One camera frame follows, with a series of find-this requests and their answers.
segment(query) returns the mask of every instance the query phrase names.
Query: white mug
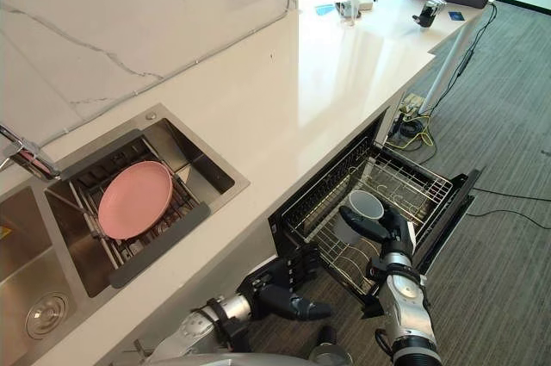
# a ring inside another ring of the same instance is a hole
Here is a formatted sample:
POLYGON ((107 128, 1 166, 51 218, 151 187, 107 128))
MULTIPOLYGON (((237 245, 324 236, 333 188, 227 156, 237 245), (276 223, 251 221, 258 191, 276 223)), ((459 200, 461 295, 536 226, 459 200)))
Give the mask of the white mug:
MULTIPOLYGON (((374 195, 359 189, 351 191, 343 205, 350 207, 355 213, 370 220, 378 220, 385 213, 381 202, 374 195)), ((355 244, 362 237, 361 234, 350 228, 338 211, 333 232, 338 239, 347 244, 355 244)))

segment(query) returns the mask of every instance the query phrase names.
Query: cup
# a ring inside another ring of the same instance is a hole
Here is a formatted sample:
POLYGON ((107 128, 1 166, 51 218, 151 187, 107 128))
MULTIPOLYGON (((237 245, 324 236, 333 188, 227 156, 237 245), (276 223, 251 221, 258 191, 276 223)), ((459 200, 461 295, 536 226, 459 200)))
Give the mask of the cup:
MULTIPOLYGON (((354 212, 370 220, 378 220, 385 213, 381 202, 374 195, 359 189, 351 191, 343 205, 352 208, 354 212)), ((361 234, 350 228, 339 212, 337 212, 333 232, 338 239, 351 245, 357 243, 362 237, 361 234)))
POLYGON ((360 11, 360 0, 349 0, 348 3, 347 7, 350 7, 350 25, 354 26, 356 24, 358 11, 360 11))

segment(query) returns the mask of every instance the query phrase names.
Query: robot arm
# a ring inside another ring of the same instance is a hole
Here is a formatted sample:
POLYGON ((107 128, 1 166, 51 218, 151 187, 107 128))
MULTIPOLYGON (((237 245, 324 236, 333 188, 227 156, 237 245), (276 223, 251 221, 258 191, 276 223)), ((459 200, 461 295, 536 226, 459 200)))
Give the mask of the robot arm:
POLYGON ((367 317, 385 316, 385 329, 375 332, 379 346, 395 366, 442 365, 428 310, 426 278, 412 268, 416 246, 412 223, 389 206, 379 223, 345 206, 339 212, 352 229, 381 244, 380 256, 372 258, 367 268, 367 277, 379 285, 378 299, 364 310, 367 317))
MULTIPOLYGON (((294 292, 302 283, 315 277, 317 267, 318 250, 311 246, 303 247, 287 258, 271 260, 249 274, 234 296, 211 299, 204 307, 192 310, 178 330, 161 342, 146 362, 158 363, 221 351, 251 352, 248 324, 270 313, 304 321, 331 316, 329 305, 309 301, 294 292)), ((247 359, 251 360, 241 357, 239 361, 246 362, 247 359)), ((195 361, 191 364, 207 364, 203 363, 206 358, 195 361)))

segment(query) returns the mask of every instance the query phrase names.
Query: kitchen counter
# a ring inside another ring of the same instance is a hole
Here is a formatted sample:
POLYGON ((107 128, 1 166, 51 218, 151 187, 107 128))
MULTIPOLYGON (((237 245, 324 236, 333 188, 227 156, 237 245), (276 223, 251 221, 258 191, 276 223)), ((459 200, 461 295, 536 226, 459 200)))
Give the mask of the kitchen counter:
MULTIPOLYGON (((395 109, 432 59, 360 26, 328 28, 295 11, 47 146, 58 160, 161 102, 251 184, 36 364, 102 359, 374 118, 395 109)), ((0 174, 2 192, 27 177, 10 167, 0 174)))

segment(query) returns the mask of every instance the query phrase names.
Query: table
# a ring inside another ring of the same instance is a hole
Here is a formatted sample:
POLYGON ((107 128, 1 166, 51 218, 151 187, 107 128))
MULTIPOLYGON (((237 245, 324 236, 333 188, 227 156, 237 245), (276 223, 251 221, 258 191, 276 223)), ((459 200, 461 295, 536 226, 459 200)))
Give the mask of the table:
MULTIPOLYGON (((372 34, 399 41, 404 46, 413 47, 427 53, 432 53, 444 40, 459 31, 454 45, 419 109, 420 114, 432 107, 448 86, 454 69, 459 63, 459 58, 465 51, 471 33, 484 12, 484 9, 448 3, 444 12, 436 17, 430 28, 421 28, 413 21, 412 16, 421 12, 425 1, 376 0, 373 8, 362 12, 362 18, 356 22, 358 28, 366 29, 372 34), (460 11, 465 21, 451 20, 448 15, 449 11, 460 11)), ((332 16, 327 17, 327 20, 334 23, 338 15, 336 12, 330 14, 332 16)), ((323 16, 315 16, 315 12, 310 13, 310 17, 323 18, 323 16)))

